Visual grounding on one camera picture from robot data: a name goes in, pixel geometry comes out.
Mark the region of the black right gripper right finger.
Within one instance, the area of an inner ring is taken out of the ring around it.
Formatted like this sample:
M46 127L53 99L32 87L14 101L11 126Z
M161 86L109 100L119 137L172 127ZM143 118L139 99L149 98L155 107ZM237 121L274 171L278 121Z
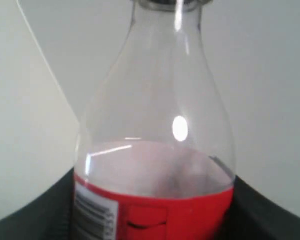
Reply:
M300 240L300 217L264 197L240 177L224 223L226 240Z

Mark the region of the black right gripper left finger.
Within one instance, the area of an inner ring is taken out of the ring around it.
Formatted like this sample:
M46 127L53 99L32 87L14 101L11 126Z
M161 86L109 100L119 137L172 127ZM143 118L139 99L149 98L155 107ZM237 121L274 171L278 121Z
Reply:
M69 240L74 169L42 195L0 220L0 240Z

